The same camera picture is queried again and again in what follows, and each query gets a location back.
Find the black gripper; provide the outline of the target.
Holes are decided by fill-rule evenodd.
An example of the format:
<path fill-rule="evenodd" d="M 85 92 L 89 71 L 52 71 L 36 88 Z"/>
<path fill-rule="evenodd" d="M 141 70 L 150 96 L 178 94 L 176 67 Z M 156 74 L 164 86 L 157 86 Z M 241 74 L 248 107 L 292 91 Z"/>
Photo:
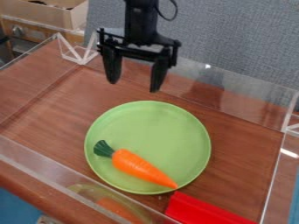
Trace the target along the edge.
<path fill-rule="evenodd" d="M 106 80 L 116 84 L 121 74 L 122 57 L 153 62 L 149 92 L 160 90 L 168 68 L 176 66 L 177 52 L 181 42 L 154 34 L 150 43 L 137 45 L 125 37 L 112 33 L 105 28 L 97 29 L 97 50 L 102 57 Z"/>

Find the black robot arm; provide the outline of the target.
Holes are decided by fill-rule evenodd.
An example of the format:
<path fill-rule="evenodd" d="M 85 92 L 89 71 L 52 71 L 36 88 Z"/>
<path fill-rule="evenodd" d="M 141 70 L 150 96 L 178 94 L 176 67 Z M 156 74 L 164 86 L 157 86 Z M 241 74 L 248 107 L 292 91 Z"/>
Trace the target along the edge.
<path fill-rule="evenodd" d="M 106 80 L 110 84 L 117 83 L 124 57 L 152 62 L 149 91 L 154 93 L 164 83 L 168 69 L 176 66 L 181 42 L 160 35 L 156 30 L 157 17 L 162 16 L 158 0 L 124 1 L 124 35 L 106 32 L 104 27 L 97 29 L 97 51 L 102 58 Z"/>

